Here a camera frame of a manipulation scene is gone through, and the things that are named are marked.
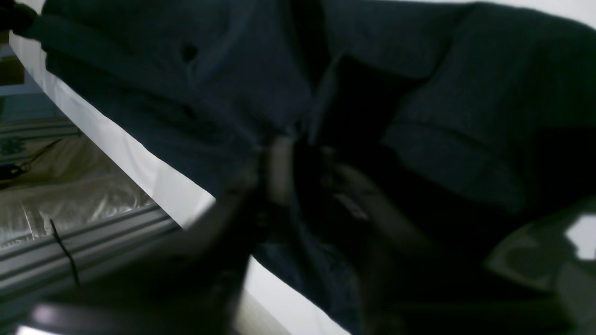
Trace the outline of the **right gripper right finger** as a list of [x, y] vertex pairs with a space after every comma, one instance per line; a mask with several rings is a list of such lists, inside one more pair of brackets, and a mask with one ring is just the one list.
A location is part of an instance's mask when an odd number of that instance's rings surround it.
[[295, 144], [293, 174], [315, 236], [353, 275], [367, 335], [563, 335], [577, 327], [558, 295], [430, 239], [331, 148]]

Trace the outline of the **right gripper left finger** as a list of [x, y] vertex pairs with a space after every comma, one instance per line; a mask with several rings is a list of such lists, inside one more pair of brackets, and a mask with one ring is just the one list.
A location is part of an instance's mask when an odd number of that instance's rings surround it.
[[49, 335], [228, 335], [249, 259], [289, 204], [292, 146], [280, 137], [195, 223], [151, 252], [41, 301], [28, 329]]

